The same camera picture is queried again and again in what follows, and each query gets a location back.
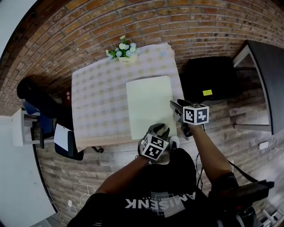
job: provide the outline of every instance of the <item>table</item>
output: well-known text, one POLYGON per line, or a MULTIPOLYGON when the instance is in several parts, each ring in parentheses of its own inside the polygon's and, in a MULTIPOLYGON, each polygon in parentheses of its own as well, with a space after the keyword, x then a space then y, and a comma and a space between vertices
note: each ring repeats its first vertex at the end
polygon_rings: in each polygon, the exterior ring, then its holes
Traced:
POLYGON ((126 83, 168 75, 174 101, 183 99, 174 51, 167 43, 139 48, 135 63, 122 65, 108 58, 72 75, 72 114, 76 145, 113 145, 131 142, 126 83))
MULTIPOLYGON (((26 135, 30 135, 30 130, 25 130, 27 127, 31 128, 32 123, 37 121, 37 119, 30 118, 29 116, 39 116, 39 113, 34 113, 29 115, 25 110, 20 108, 17 112, 15 112, 12 116, 12 136, 13 136, 13 144, 15 146, 24 146, 28 144, 40 144, 39 140, 27 141, 26 135)), ((44 140, 44 143, 52 143, 53 139, 44 140)))
POLYGON ((252 57, 263 88, 268 110, 268 125, 234 125, 235 129, 271 132, 284 129, 284 49, 247 41, 242 51, 233 60, 236 67, 247 55, 252 57))

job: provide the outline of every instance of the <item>flower pot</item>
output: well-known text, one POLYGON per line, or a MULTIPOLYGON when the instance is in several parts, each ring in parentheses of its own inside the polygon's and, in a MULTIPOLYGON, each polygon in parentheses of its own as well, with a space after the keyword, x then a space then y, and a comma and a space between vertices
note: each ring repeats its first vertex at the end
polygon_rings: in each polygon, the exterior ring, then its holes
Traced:
POLYGON ((122 57, 122 58, 118 58, 118 59, 119 59, 119 62, 121 64, 131 64, 131 63, 136 61, 137 54, 132 54, 132 56, 130 58, 122 57))

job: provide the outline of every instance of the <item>black chair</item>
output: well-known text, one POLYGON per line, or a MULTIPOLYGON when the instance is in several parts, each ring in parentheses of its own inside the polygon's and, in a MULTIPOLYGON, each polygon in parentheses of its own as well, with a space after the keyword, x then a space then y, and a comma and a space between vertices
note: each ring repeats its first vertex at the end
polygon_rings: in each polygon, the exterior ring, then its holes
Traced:
POLYGON ((229 57, 191 59, 180 75, 186 101, 208 106, 242 94, 233 62, 229 57))
MULTIPOLYGON (((76 148, 74 127, 72 119, 72 108, 65 107, 55 102, 48 94, 38 88, 29 78, 24 78, 17 87, 18 97, 25 99, 28 103, 32 104, 41 113, 49 118, 56 118, 55 134, 57 125, 69 129, 67 136, 68 150, 60 147, 55 143, 55 151, 67 158, 82 160, 84 151, 78 152, 76 148)), ((96 152, 103 152, 103 149, 92 147, 96 152)))

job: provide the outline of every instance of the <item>flower arrangement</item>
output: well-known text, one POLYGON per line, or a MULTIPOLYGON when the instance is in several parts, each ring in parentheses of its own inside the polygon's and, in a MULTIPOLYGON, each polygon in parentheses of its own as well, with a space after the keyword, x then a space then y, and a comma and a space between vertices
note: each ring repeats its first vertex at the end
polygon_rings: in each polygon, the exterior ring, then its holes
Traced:
POLYGON ((121 43, 114 50, 106 50, 107 56, 113 60, 115 58, 130 58, 133 54, 138 54, 135 43, 129 43, 125 39, 125 35, 120 37, 121 43))

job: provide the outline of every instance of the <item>white paper on chair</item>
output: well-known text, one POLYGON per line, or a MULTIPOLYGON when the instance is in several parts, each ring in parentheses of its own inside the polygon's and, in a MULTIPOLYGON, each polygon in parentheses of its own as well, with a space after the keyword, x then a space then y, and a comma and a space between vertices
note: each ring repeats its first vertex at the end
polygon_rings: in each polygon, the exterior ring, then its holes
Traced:
POLYGON ((71 131, 60 124, 56 125, 54 143, 68 151, 68 132, 71 131))
POLYGON ((148 128, 164 123, 169 136, 177 135, 176 122, 170 100, 173 99, 168 76, 135 80, 126 83, 131 137, 133 140, 145 136, 148 128))

